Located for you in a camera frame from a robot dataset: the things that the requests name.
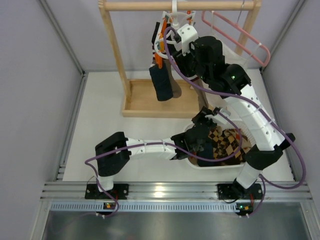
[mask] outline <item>wooden beam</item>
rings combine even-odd
[[[253,1],[178,1],[178,11],[250,11],[254,9]],[[170,11],[172,10],[171,1],[154,2],[104,2],[106,11]]]
[[[254,4],[253,10],[248,12],[246,19],[244,21],[243,27],[242,27],[242,29],[245,30],[247,33],[251,33],[251,30],[255,24],[256,18],[258,16],[259,11],[260,11],[261,1],[262,0],[253,0],[252,1]],[[245,46],[247,41],[248,41],[248,36],[241,33],[239,36],[238,42],[240,44],[242,44],[243,46]],[[241,56],[243,53],[243,49],[240,48],[239,46],[236,46],[235,53]]]
[[[105,10],[104,3],[105,3],[105,0],[99,0],[98,2],[100,14],[104,23],[105,30],[109,35],[109,40],[113,49],[115,63],[119,71],[119,75],[124,88],[126,100],[130,102],[131,101],[131,85],[126,76],[126,71],[125,71],[124,63],[121,58],[119,45],[118,45],[114,25],[111,20],[110,12]]]

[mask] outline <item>pink hanger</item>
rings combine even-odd
[[[243,30],[241,27],[239,27],[239,25],[237,23],[234,23],[232,21],[230,21],[229,19],[227,19],[226,17],[222,16],[221,14],[217,13],[216,11],[213,12],[214,15],[216,15],[217,17],[219,17],[220,19],[224,20],[225,22],[227,22],[228,24],[230,24],[231,26],[233,26],[235,29],[239,30],[241,33],[245,34],[249,39],[251,39],[254,43],[258,44],[259,48],[262,48],[263,50],[266,51],[266,60],[264,62],[262,62],[259,58],[257,58],[256,55],[254,55],[249,49],[247,49],[245,46],[243,46],[242,44],[240,44],[238,41],[236,41],[234,38],[232,38],[231,36],[229,36],[228,34],[226,34],[225,32],[223,32],[221,29],[217,28],[216,26],[212,25],[211,22],[205,20],[205,13],[206,11],[202,11],[202,15],[201,15],[201,19],[202,21],[207,24],[208,26],[212,27],[214,30],[216,30],[218,33],[220,33],[221,35],[225,36],[227,39],[229,39],[231,42],[233,42],[234,44],[236,44],[237,46],[239,46],[241,49],[243,49],[247,54],[249,54],[255,61],[257,61],[262,67],[265,67],[268,65],[269,61],[270,61],[270,52],[269,49],[265,46],[262,45],[257,39],[255,39],[252,35],[250,35],[248,32],[246,32],[245,30]]]

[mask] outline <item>gray floor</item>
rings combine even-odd
[[[249,219],[230,213],[120,212],[105,220],[94,214],[79,217],[83,214],[51,212],[43,240],[311,239],[300,205],[295,203],[265,203]]]

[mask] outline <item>white table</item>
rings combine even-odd
[[[258,69],[248,71],[256,94],[268,113],[272,108]],[[149,78],[148,71],[128,72],[128,78]],[[118,72],[90,72],[84,90],[63,181],[87,181],[94,175],[84,164],[95,156],[95,146],[115,132],[134,139],[163,139],[181,133],[190,119],[133,118],[121,115],[124,93]],[[230,117],[239,117],[233,111]],[[217,182],[233,181],[240,167],[198,170],[186,160],[140,159],[129,161],[115,182]],[[293,181],[286,154],[263,171],[271,181]]]

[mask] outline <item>gray panel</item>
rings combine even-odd
[[[264,72],[265,84],[282,129],[293,132],[307,168],[306,181],[320,212],[320,1],[308,0]],[[301,165],[289,151],[294,173]]]
[[[156,0],[123,0],[145,2]],[[272,47],[281,28],[298,0],[263,0],[252,34],[267,47]],[[116,70],[112,48],[98,9],[98,1],[92,0],[47,0],[53,13],[69,40],[82,67],[86,70]],[[127,70],[145,70],[150,66],[151,38],[161,12],[112,12],[111,17],[119,42],[124,67]],[[236,22],[239,12],[223,12]],[[197,13],[196,28],[199,35],[207,35],[210,29]],[[242,26],[246,12],[239,21]],[[238,39],[238,32],[227,24],[216,20],[215,24]],[[234,49],[233,43],[226,43]]]
[[[51,212],[43,240],[308,240],[299,204],[264,204],[254,217],[228,213],[128,213],[102,219]]]
[[[80,75],[36,0],[1,0],[0,33],[0,239],[25,240]]]

